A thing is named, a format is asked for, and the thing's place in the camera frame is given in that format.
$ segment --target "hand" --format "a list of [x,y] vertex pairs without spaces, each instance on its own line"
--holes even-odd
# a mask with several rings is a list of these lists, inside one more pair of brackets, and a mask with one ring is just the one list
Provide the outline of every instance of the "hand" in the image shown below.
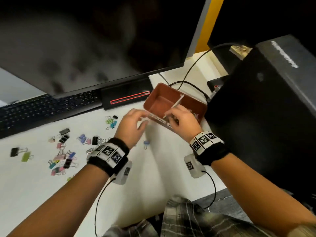
[[179,120],[179,125],[175,122],[172,117],[169,118],[169,123],[171,124],[174,131],[186,142],[190,142],[193,137],[197,134],[203,132],[202,127],[195,119],[194,115],[189,112],[189,110],[181,105],[170,109],[165,113],[165,115],[173,114]]
[[143,121],[139,128],[137,122],[142,120],[142,117],[147,117],[148,111],[131,109],[125,116],[123,116],[114,137],[121,139],[129,149],[132,149],[140,137],[143,135],[148,121]]

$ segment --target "wristband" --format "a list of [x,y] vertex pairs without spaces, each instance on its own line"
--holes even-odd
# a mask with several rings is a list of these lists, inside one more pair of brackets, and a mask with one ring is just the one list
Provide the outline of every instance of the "wristband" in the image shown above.
[[195,158],[202,165],[211,166],[214,160],[222,159],[230,153],[223,141],[209,131],[197,134],[190,141],[190,147],[194,152]]
[[118,174],[128,162],[129,151],[124,141],[112,138],[88,155],[87,164],[99,167],[111,177],[113,174]]

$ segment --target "plaid fabric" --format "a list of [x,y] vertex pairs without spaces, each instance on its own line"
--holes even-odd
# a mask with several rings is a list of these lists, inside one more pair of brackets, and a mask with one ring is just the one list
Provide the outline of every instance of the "plaid fabric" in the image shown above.
[[[154,227],[143,220],[134,227],[123,230],[111,227],[104,237],[158,237]],[[167,203],[161,227],[161,237],[205,237],[205,236],[256,236],[273,237],[251,223],[233,217],[205,212],[198,204],[188,199],[174,196]],[[299,226],[288,237],[316,237],[316,226]]]

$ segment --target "monitor stand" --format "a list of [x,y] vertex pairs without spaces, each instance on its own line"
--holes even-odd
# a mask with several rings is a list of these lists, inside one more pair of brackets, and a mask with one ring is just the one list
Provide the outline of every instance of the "monitor stand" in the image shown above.
[[132,81],[101,89],[102,106],[105,110],[122,105],[146,100],[153,91],[153,86],[147,75]]

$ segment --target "brown tray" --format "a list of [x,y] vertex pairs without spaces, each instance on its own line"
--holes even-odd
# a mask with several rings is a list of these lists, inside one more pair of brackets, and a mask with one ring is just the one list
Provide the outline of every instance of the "brown tray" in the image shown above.
[[171,109],[181,95],[184,95],[184,97],[180,104],[198,115],[197,120],[200,123],[206,113],[207,105],[163,83],[159,83],[149,95],[144,103],[144,109],[151,113],[149,116],[151,120],[172,130],[170,124],[162,118],[165,112]]

